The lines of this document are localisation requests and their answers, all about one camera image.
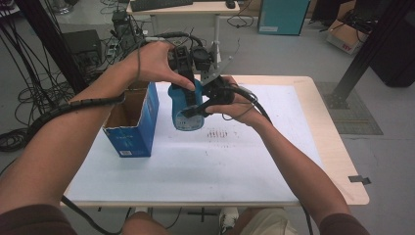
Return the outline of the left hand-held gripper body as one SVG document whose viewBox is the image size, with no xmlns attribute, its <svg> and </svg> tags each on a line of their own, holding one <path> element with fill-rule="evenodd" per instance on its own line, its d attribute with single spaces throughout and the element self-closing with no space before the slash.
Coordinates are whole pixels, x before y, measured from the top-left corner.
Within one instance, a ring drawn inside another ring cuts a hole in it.
<svg viewBox="0 0 415 235">
<path fill-rule="evenodd" d="M 201 82 L 212 82 L 214 80 L 212 63 L 212 55 L 203 46 L 195 46 L 190 50 L 186 46 L 179 46 L 168 56 L 170 68 L 191 82 L 195 80 L 194 71 L 201 73 Z"/>
</svg>

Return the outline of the blue bottle with white cap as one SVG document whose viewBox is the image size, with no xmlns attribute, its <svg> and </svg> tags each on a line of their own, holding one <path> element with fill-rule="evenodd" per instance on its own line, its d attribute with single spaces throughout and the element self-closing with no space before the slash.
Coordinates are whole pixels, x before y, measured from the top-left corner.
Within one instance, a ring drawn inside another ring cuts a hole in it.
<svg viewBox="0 0 415 235">
<path fill-rule="evenodd" d="M 183 115 L 180 114 L 180 108 L 182 107 L 185 96 L 184 91 L 187 89 L 184 89 L 180 86 L 177 86 L 175 84 L 171 84 L 168 88 L 168 96 L 172 100 L 172 122 L 174 127 L 177 130 L 180 131 L 194 131 L 198 130 L 203 127 L 205 123 L 205 118 L 201 116 L 195 116 L 186 118 Z"/>
</svg>

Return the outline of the blue cardboard box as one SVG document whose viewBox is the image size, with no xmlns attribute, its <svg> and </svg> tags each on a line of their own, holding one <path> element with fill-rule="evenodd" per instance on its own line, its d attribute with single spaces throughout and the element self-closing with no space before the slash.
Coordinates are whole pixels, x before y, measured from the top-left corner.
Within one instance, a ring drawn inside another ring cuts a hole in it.
<svg viewBox="0 0 415 235">
<path fill-rule="evenodd" d="M 154 82 L 139 82 L 125 91 L 125 99 L 114 106 L 104 133 L 122 158 L 150 157 L 159 112 Z"/>
</svg>

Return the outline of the person's left hand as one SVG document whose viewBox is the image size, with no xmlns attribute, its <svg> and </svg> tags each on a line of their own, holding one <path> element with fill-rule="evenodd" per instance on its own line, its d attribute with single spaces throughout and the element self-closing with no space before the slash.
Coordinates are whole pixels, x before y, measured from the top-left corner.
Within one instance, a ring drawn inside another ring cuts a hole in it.
<svg viewBox="0 0 415 235">
<path fill-rule="evenodd" d="M 128 55 L 123 62 L 126 65 L 124 71 L 129 83 L 132 84 L 135 81 L 165 81 L 194 91 L 195 85 L 188 78 L 170 68 L 167 55 L 172 49 L 171 44 L 157 41 L 149 43 Z"/>
</svg>

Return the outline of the person's right hand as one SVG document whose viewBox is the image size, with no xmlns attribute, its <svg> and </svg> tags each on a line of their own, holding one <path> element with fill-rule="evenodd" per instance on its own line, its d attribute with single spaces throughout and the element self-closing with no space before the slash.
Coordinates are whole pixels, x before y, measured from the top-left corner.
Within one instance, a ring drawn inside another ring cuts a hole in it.
<svg viewBox="0 0 415 235">
<path fill-rule="evenodd" d="M 267 123 L 254 105 L 243 96 L 236 94 L 233 101 L 227 105 L 213 105 L 206 108 L 208 114 L 222 114 L 250 127 Z"/>
</svg>

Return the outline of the white desk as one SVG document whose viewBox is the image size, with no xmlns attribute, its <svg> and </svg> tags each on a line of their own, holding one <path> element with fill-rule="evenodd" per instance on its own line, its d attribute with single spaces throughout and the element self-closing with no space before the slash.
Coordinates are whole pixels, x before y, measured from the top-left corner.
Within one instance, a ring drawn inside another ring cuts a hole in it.
<svg viewBox="0 0 415 235">
<path fill-rule="evenodd" d="M 190 31 L 199 28 L 212 29 L 212 36 L 207 44 L 213 47 L 215 59 L 220 62 L 219 28 L 221 16 L 234 16 L 240 11 L 238 3 L 236 8 L 228 9 L 225 0 L 193 0 L 192 5 L 157 9 L 151 11 L 133 12 L 127 5 L 127 14 L 134 17 L 149 17 L 152 23 L 152 33 L 161 34 L 171 31 Z"/>
</svg>

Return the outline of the white paper sheet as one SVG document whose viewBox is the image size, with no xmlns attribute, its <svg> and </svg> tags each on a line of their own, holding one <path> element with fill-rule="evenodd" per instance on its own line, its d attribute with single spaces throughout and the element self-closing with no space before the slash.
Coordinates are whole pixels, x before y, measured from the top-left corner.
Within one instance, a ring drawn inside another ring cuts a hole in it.
<svg viewBox="0 0 415 235">
<path fill-rule="evenodd" d="M 100 132 L 67 196 L 77 204 L 294 204 L 256 132 L 220 115 L 196 131 L 178 131 L 167 84 L 157 86 L 159 113 L 152 154 L 122 158 Z"/>
</svg>

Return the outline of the black keyboard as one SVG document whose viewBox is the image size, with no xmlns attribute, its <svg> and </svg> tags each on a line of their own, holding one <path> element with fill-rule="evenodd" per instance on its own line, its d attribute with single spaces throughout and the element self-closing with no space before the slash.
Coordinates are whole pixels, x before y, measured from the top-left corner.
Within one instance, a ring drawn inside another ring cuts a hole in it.
<svg viewBox="0 0 415 235">
<path fill-rule="evenodd" d="M 133 0 L 129 3 L 133 12 L 192 5 L 193 0 Z"/>
</svg>

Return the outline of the dark electronics unit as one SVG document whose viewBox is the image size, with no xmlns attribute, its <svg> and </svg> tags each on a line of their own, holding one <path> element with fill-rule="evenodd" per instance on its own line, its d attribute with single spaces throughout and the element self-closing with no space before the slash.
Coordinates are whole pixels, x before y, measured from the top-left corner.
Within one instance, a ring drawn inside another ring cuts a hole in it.
<svg viewBox="0 0 415 235">
<path fill-rule="evenodd" d="M 138 37 L 134 31 L 131 18 L 125 11 L 116 11 L 113 13 L 112 22 L 122 56 L 126 57 L 138 47 Z"/>
</svg>

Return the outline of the teal cabinet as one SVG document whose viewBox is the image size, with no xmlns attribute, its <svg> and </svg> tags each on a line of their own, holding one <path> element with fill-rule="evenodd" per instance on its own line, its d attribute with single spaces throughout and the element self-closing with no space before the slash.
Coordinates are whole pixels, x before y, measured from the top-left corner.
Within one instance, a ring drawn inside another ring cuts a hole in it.
<svg viewBox="0 0 415 235">
<path fill-rule="evenodd" d="M 261 0 L 257 32 L 300 35 L 310 0 Z"/>
</svg>

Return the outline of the light wooden table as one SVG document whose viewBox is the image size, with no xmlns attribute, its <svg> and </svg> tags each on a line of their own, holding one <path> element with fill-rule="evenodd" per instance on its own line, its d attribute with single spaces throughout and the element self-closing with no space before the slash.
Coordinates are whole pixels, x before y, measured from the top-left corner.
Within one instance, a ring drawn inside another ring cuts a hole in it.
<svg viewBox="0 0 415 235">
<path fill-rule="evenodd" d="M 267 111 L 274 126 L 329 175 L 351 205 L 366 205 L 369 196 L 361 183 L 351 183 L 358 175 L 346 147 L 334 126 L 314 81 L 307 76 L 238 75 L 236 81 L 250 89 Z M 80 207 L 230 207 L 294 206 L 294 204 L 77 204 Z"/>
</svg>

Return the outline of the person's beige shorts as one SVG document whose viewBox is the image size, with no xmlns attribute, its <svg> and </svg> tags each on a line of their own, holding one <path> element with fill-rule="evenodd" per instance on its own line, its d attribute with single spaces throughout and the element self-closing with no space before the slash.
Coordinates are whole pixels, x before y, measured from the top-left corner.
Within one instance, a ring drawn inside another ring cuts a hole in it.
<svg viewBox="0 0 415 235">
<path fill-rule="evenodd" d="M 169 231 L 146 212 L 129 217 L 122 235 L 170 235 Z M 239 213 L 235 226 L 224 235 L 299 235 L 282 208 L 251 208 Z"/>
</svg>

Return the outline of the grey table clip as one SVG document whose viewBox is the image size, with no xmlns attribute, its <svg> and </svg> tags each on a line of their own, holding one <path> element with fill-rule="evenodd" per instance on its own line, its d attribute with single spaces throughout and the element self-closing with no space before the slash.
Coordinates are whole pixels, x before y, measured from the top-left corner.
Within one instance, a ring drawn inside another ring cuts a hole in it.
<svg viewBox="0 0 415 235">
<path fill-rule="evenodd" d="M 351 183 L 361 183 L 362 185 L 371 184 L 369 177 L 363 177 L 362 175 L 351 175 L 348 177 Z"/>
</svg>

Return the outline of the black cabinet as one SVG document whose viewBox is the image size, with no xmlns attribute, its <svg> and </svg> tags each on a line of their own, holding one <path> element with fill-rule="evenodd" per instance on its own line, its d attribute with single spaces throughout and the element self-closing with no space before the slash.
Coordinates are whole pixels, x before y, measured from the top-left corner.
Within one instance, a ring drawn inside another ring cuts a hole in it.
<svg viewBox="0 0 415 235">
<path fill-rule="evenodd" d="M 389 87 L 409 87 L 415 82 L 415 10 L 392 28 L 371 68 Z"/>
</svg>

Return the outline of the brown shirt sleeve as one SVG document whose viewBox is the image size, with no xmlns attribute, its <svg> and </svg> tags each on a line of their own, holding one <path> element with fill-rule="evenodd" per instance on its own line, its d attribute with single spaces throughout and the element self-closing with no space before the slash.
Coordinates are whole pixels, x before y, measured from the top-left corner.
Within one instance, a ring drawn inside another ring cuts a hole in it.
<svg viewBox="0 0 415 235">
<path fill-rule="evenodd" d="M 77 232 L 60 209 L 31 205 L 1 213 L 0 235 L 77 235 Z"/>
<path fill-rule="evenodd" d="M 325 217 L 319 225 L 320 235 L 370 235 L 352 215 L 335 213 Z"/>
</svg>

